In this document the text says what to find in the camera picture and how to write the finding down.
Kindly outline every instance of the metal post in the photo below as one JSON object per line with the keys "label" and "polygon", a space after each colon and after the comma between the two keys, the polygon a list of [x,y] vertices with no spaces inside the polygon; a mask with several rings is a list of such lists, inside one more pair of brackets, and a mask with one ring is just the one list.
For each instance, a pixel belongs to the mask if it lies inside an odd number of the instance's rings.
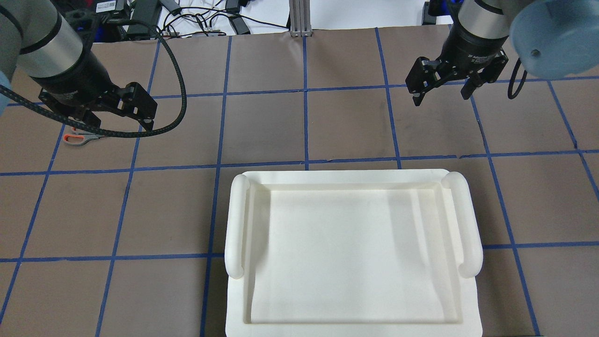
{"label": "metal post", "polygon": [[289,0],[291,37],[312,36],[310,0]]}

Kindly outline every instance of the white bin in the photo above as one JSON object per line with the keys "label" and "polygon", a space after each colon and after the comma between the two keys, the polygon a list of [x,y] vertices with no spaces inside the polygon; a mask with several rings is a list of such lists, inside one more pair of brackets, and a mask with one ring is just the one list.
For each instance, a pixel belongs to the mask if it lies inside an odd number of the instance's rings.
{"label": "white bin", "polygon": [[457,172],[246,172],[231,186],[226,335],[480,337],[482,260]]}

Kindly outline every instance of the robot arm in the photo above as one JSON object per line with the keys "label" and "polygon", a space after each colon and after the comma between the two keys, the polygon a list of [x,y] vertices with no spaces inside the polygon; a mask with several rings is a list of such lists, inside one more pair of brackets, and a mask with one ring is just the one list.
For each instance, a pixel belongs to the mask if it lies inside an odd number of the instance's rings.
{"label": "robot arm", "polygon": [[557,79],[599,62],[598,0],[448,0],[447,6],[454,24],[441,55],[417,58],[406,78],[417,106],[448,81],[466,79],[465,100],[497,81],[508,61],[501,47],[509,35],[522,65],[537,77]]}
{"label": "robot arm", "polygon": [[137,120],[152,130],[157,104],[139,83],[120,88],[49,0],[0,0],[0,81],[10,81],[18,62],[43,91],[51,110],[100,126],[92,111]]}

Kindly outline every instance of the scissors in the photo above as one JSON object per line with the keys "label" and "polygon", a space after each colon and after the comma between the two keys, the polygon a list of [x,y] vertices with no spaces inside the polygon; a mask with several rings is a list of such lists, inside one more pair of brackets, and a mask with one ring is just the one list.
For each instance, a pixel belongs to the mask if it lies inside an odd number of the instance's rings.
{"label": "scissors", "polygon": [[[93,134],[87,131],[80,131],[77,130],[76,128],[72,128],[72,134],[65,134],[64,136],[62,136],[62,141],[65,144],[68,145],[72,145],[72,146],[83,146],[87,143],[89,143],[92,140],[96,140],[96,139],[100,139],[100,138],[104,138],[107,136],[102,136],[99,134]],[[72,142],[69,139],[79,139],[80,141],[77,142]]]}

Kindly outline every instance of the white floor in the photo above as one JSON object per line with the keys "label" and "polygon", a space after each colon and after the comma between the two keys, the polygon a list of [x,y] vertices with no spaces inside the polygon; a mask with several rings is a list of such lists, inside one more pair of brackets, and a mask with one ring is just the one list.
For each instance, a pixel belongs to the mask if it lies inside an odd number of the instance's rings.
{"label": "white floor", "polygon": [[[181,0],[181,6],[212,8],[218,0]],[[216,8],[224,9],[226,0]],[[388,26],[417,26],[422,21],[424,0],[312,0],[310,17],[313,29],[356,29]],[[184,10],[184,13],[201,13],[202,10]],[[162,26],[167,10],[163,9],[159,26]],[[257,20],[285,25],[289,15],[288,0],[253,0],[241,8],[241,14]],[[218,17],[214,28],[234,35],[228,20]],[[449,16],[437,18],[437,23],[451,23]],[[245,20],[252,34],[285,31],[285,29],[262,25]],[[174,26],[180,34],[199,31],[199,27],[185,20]]]}

